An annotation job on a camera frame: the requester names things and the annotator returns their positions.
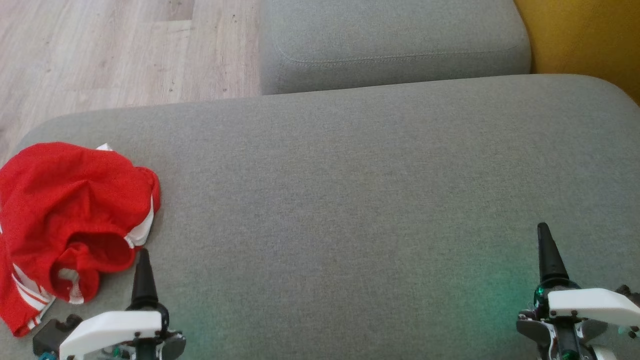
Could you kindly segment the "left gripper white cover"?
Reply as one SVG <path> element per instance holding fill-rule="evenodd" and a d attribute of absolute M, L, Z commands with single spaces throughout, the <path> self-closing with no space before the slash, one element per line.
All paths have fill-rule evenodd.
<path fill-rule="evenodd" d="M 130 307 L 84 320 L 59 346 L 59 360 L 84 360 L 110 349 L 116 360 L 178 360 L 186 337 L 169 328 L 167 308 L 159 303 L 149 251 L 138 251 Z"/>

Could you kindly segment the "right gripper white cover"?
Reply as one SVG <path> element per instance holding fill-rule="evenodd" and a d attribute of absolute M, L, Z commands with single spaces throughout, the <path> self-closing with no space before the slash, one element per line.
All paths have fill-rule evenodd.
<path fill-rule="evenodd" d="M 580 289 L 569 274 L 546 222 L 537 224 L 541 283 L 530 309 L 521 310 L 516 330 L 535 342 L 537 360 L 618 360 L 615 352 L 590 342 L 617 326 L 640 335 L 640 307 L 604 288 Z"/>

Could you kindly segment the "red shorts white waistband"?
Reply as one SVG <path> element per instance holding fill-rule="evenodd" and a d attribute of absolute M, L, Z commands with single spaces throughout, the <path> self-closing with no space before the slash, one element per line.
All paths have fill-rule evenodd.
<path fill-rule="evenodd" d="M 114 150 L 37 143 L 0 168 L 0 249 L 7 269 L 53 281 L 133 263 L 161 206 L 158 176 Z"/>

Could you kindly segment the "large grey sofa seat cushion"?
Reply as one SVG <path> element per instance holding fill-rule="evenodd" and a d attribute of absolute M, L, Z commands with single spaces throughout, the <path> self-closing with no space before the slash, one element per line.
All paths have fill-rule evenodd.
<path fill-rule="evenodd" d="M 82 112 L 28 132 L 159 178 L 180 360 L 536 360 L 537 224 L 570 278 L 640 292 L 640 105 L 513 75 Z"/>

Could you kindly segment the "small grey sofa cushion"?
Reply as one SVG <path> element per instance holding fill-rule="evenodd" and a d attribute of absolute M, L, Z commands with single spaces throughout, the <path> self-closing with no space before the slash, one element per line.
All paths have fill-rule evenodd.
<path fill-rule="evenodd" d="M 261 0 L 263 95 L 525 75 L 514 0 Z"/>

